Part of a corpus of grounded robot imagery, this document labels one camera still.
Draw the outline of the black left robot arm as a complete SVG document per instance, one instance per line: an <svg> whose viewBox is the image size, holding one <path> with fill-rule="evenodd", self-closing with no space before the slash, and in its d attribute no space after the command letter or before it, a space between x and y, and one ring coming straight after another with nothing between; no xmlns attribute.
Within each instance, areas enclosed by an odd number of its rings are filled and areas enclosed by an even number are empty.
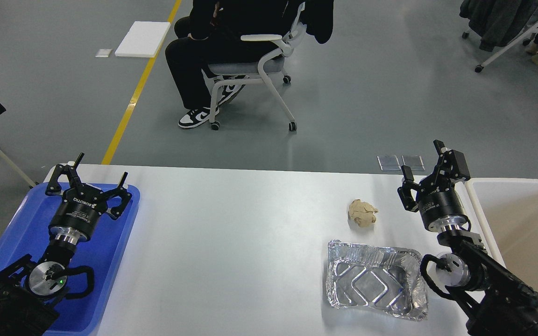
<svg viewBox="0 0 538 336"><path fill-rule="evenodd" d="M85 336L102 316L139 192L94 185L57 164L0 240L0 336Z"/></svg>

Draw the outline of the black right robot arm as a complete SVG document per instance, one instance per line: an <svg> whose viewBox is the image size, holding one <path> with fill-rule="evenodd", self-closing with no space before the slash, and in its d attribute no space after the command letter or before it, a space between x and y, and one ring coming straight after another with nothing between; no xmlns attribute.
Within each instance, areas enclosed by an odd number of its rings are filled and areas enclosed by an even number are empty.
<svg viewBox="0 0 538 336"><path fill-rule="evenodd" d="M403 165L397 189L404 209L419 213L424 228L451 250L424 255L421 277L440 298L458 304L471 336L538 336L538 292L488 254L455 192L456 183L470 179L465 155L440 140L433 144L433 172L416 182Z"/></svg>

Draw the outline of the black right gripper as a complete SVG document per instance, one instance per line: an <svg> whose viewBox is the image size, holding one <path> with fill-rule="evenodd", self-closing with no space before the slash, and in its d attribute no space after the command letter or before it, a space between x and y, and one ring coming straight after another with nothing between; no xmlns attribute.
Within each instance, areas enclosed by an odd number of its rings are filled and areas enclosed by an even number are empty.
<svg viewBox="0 0 538 336"><path fill-rule="evenodd" d="M397 189L405 210L419 212L427 231L441 232L442 227L456 225L461 229L469 229L469 218L465 208L455 191L458 179L455 176L455 159L445 144L434 140L438 161L431 174L431 180L415 183L410 166L402 165L402 185ZM417 199L412 195L417 191Z"/></svg>

